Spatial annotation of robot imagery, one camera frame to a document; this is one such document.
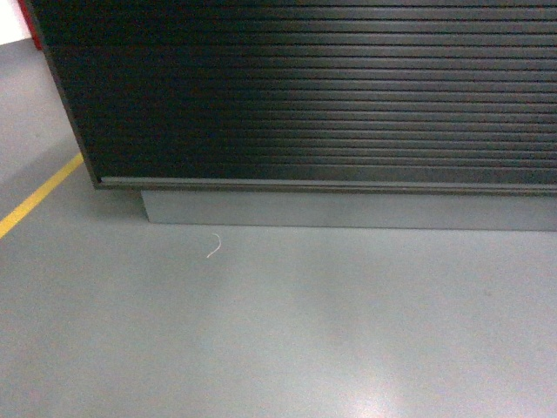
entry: yellow floor line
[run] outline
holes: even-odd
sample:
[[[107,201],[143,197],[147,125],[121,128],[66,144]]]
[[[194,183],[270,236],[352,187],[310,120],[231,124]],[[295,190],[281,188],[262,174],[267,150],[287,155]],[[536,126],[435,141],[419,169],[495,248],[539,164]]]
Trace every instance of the yellow floor line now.
[[[57,186],[83,162],[84,158],[81,153],[79,153],[50,179],[46,180],[43,185],[36,189],[26,200],[23,201],[21,205],[14,209],[12,213],[0,220],[0,239],[2,239],[6,233],[11,231],[11,229],[16,226],[21,219],[25,218],[29,212],[35,208],[35,206],[41,203],[50,192],[56,189]]]

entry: gray plinth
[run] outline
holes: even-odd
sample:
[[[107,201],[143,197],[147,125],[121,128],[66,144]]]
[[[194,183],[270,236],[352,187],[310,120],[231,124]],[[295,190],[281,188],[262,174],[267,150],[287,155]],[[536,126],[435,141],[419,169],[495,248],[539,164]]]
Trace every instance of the gray plinth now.
[[[142,191],[150,222],[557,231],[551,197]]]

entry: gray floor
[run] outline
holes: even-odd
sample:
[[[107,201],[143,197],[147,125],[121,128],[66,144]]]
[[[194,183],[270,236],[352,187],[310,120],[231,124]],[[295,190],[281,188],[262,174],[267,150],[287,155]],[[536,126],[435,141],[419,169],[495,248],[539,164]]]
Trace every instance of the gray floor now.
[[[4,216],[77,147],[40,53],[0,69]],[[81,166],[0,241],[0,416],[555,417],[556,254],[556,233],[154,225]]]

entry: white wall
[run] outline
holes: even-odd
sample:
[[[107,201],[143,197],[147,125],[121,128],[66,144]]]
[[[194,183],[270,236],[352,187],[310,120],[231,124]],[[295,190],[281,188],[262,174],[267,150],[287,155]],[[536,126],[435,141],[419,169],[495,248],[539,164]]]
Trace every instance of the white wall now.
[[[31,37],[17,0],[0,0],[0,45]]]

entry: black cabinet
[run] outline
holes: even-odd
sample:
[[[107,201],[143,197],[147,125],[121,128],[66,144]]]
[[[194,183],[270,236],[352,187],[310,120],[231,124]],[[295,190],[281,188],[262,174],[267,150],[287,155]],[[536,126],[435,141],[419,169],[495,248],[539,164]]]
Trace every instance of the black cabinet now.
[[[557,191],[557,3],[29,0],[98,187]]]

